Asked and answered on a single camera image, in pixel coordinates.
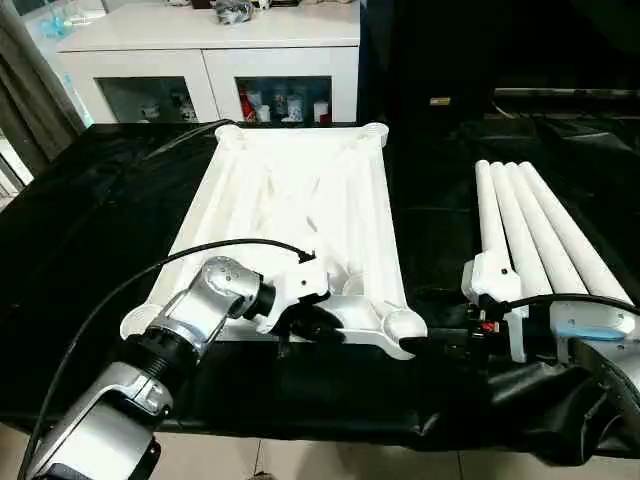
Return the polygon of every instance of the curtain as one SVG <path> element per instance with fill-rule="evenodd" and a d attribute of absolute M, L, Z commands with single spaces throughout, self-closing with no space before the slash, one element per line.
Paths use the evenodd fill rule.
<path fill-rule="evenodd" d="M 34 176 L 84 129 L 12 0 L 0 0 L 0 128 Z"/>

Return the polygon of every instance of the white tube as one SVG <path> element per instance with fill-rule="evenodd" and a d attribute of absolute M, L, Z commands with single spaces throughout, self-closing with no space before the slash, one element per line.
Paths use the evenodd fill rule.
<path fill-rule="evenodd" d="M 533 168 L 533 165 L 524 162 L 520 164 L 520 168 L 589 292 L 631 303 L 631 299 L 618 283 L 616 277 L 613 276 L 609 267 L 600 258 L 591 242 L 582 233 L 582 230 L 576 225 L 576 222 L 573 221 L 571 215 L 565 210 L 540 174 Z"/>
<path fill-rule="evenodd" d="M 504 165 L 500 162 L 492 163 L 491 176 L 515 270 L 522 282 L 522 295 L 532 297 L 552 293 L 551 284 L 544 272 Z"/>
<path fill-rule="evenodd" d="M 500 220 L 500 210 L 498 210 L 498 200 L 491 179 L 491 169 L 486 160 L 476 162 L 476 186 L 482 251 L 495 251 L 495 255 L 500 259 L 500 264 L 511 268 L 502 220 Z"/>
<path fill-rule="evenodd" d="M 556 293 L 587 293 L 580 275 L 529 188 L 522 171 L 513 162 L 507 163 L 506 167 L 518 204 L 527 221 L 529 232 L 531 232 L 536 244 L 553 291 Z"/>

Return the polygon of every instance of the black cable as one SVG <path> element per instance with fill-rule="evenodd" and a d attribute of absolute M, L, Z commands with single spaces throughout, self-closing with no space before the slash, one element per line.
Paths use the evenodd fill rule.
<path fill-rule="evenodd" d="M 640 316 L 640 308 L 631 305 L 630 303 L 623 302 L 622 300 L 618 300 L 617 298 L 602 297 L 599 295 L 587 295 L 584 293 L 552 293 L 549 295 L 535 295 L 533 297 L 514 300 L 513 302 L 502 302 L 500 305 L 502 305 L 506 309 L 504 311 L 504 313 L 506 313 L 510 312 L 514 308 L 553 302 L 597 303 L 599 305 L 619 308 L 620 310 L 624 310 L 625 312 Z"/>
<path fill-rule="evenodd" d="M 286 243 L 283 243 L 283 242 L 278 242 L 277 240 L 269 240 L 269 239 L 264 239 L 264 238 L 237 238 L 237 239 L 234 239 L 234 240 L 222 240 L 222 241 L 219 241 L 219 242 L 205 243 L 203 245 L 198 245 L 198 246 L 195 246 L 195 247 L 187 248 L 186 250 L 182 250 L 180 252 L 176 252 L 176 253 L 171 254 L 168 257 L 166 257 L 166 258 L 164 258 L 164 259 L 162 259 L 162 260 L 160 260 L 160 261 L 148 266 L 147 268 L 139 271 L 135 275 L 132 275 L 127 280 L 125 280 L 122 283 L 120 283 L 113 290 L 111 290 L 111 292 L 109 292 L 100 301 L 100 303 L 98 303 L 98 305 L 96 305 L 96 307 L 91 311 L 91 313 L 85 319 L 85 321 L 82 322 L 82 324 L 80 325 L 80 328 L 78 328 L 75 336 L 73 337 L 73 339 L 71 340 L 71 342 L 67 346 L 67 349 L 66 349 L 66 351 L 65 351 L 65 353 L 64 353 L 64 355 L 62 357 L 62 360 L 60 361 L 60 364 L 58 365 L 58 368 L 56 369 L 56 372 L 54 373 L 53 378 L 51 379 L 51 383 L 49 384 L 49 388 L 47 390 L 47 393 L 45 394 L 44 400 L 42 401 L 42 406 L 40 407 L 40 411 L 38 412 L 38 417 L 36 419 L 35 426 L 33 427 L 33 431 L 31 432 L 31 437 L 29 438 L 29 443 L 27 444 L 27 448 L 25 449 L 24 456 L 22 457 L 22 463 L 20 464 L 20 470 L 18 472 L 18 479 L 19 480 L 25 480 L 26 479 L 27 469 L 31 465 L 31 461 L 33 460 L 33 454 L 35 453 L 36 447 L 38 445 L 38 440 L 40 439 L 40 437 L 42 435 L 42 430 L 44 428 L 44 422 L 45 422 L 45 418 L 46 418 L 46 415 L 47 415 L 47 411 L 49 410 L 49 405 L 51 404 L 51 399 L 53 398 L 53 395 L 54 395 L 54 393 L 55 393 L 55 391 L 56 391 L 56 389 L 58 387 L 58 384 L 60 383 L 60 380 L 62 379 L 62 375 L 64 373 L 64 370 L 66 369 L 67 364 L 69 363 L 69 360 L 71 359 L 71 354 L 75 350 L 75 348 L 76 348 L 76 346 L 78 344 L 78 341 L 80 340 L 80 337 L 82 337 L 82 335 L 87 330 L 87 328 L 89 328 L 89 326 L 91 325 L 93 320 L 96 318 L 97 314 L 104 308 L 104 306 L 107 303 L 109 303 L 113 297 L 118 295 L 121 291 L 123 291 L 129 285 L 131 285 L 132 283 L 140 280 L 142 277 L 144 277 L 144 276 L 146 276 L 146 275 L 158 270 L 159 268 L 163 267 L 167 263 L 171 263 L 171 262 L 173 262 L 175 260 L 178 260 L 180 258 L 186 257 L 188 255 L 192 255 L 194 253 L 202 252 L 204 250 L 210 250 L 210 249 L 213 249 L 213 248 L 228 247 L 228 246 L 232 246 L 232 245 L 247 245 L 247 244 L 251 244 L 251 245 L 270 245 L 270 246 L 273 246 L 273 247 L 278 247 L 278 248 L 283 248 L 285 250 L 289 250 L 291 252 L 294 252 L 296 255 L 298 255 L 298 258 L 300 259 L 301 263 L 315 258 L 315 255 L 313 255 L 313 254 L 309 254 L 309 253 L 305 252 L 304 250 L 301 250 L 301 249 L 299 249 L 297 247 L 294 247 L 292 245 L 289 245 L 289 244 L 286 244 Z"/>
<path fill-rule="evenodd" d="M 229 120 L 227 118 L 223 118 L 221 120 L 216 120 L 215 122 L 211 122 L 211 123 L 204 123 L 196 128 L 191 128 L 189 130 L 187 130 L 186 132 L 184 132 L 182 135 L 178 135 L 176 138 L 174 138 L 171 142 L 166 143 L 164 145 L 162 145 L 161 147 L 156 148 L 154 151 L 152 151 L 151 153 L 148 153 L 147 155 L 144 156 L 144 160 L 149 160 L 153 157 L 155 157 L 156 155 L 160 155 L 161 153 L 166 152 L 167 150 L 170 150 L 178 145 L 180 145 L 181 143 L 190 140 L 191 138 L 200 135 L 202 132 L 206 132 L 207 130 L 211 130 L 213 129 L 214 131 L 218 128 L 221 127 L 223 125 L 230 125 L 233 124 L 235 125 L 236 122 L 234 122 L 233 120 Z"/>

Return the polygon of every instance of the table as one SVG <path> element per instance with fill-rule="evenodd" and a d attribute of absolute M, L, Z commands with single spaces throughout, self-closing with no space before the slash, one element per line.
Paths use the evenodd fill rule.
<path fill-rule="evenodd" d="M 115 284 L 169 251 L 216 147 L 210 132 L 193 128 L 95 125 L 0 214 L 0 421 L 32 426 L 80 322 Z M 459 282 L 480 248 L 479 158 L 534 163 L 640 299 L 636 124 L 540 118 L 419 130 L 392 129 L 385 162 L 405 289 L 433 332 L 464 332 Z M 153 281 L 102 312 L 51 421 L 112 358 L 121 318 Z M 368 346 L 230 342 L 211 350 L 162 429 L 420 450 L 504 447 L 564 465 L 593 452 L 639 458 L 613 409 L 594 408 L 602 395 L 585 372 L 543 362 L 470 365 L 438 348 L 401 362 Z"/>

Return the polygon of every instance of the glass cabinet door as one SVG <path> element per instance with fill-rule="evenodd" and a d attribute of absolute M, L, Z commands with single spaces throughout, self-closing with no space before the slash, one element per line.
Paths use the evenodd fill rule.
<path fill-rule="evenodd" d="M 331 123 L 331 77 L 236 77 L 246 122 Z"/>
<path fill-rule="evenodd" d="M 256 123 L 352 123 L 358 48 L 205 50 L 220 116 Z"/>
<path fill-rule="evenodd" d="M 58 55 L 96 123 L 203 123 L 220 118 L 200 51 Z"/>
<path fill-rule="evenodd" d="M 197 122 L 184 77 L 96 78 L 120 123 Z"/>

